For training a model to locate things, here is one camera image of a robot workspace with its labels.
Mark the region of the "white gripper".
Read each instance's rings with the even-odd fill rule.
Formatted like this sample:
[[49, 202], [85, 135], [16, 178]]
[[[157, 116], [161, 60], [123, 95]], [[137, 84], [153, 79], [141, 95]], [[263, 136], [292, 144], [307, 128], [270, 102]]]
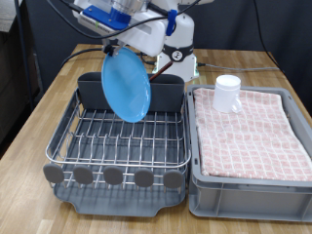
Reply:
[[126, 45], [129, 45], [149, 56], [159, 55], [165, 42], [167, 23], [163, 19], [142, 24], [138, 24], [136, 19], [130, 20], [130, 25], [135, 23], [137, 26], [116, 36], [118, 46], [114, 48], [112, 45], [106, 45], [102, 51], [112, 56], [113, 53], [118, 53]]

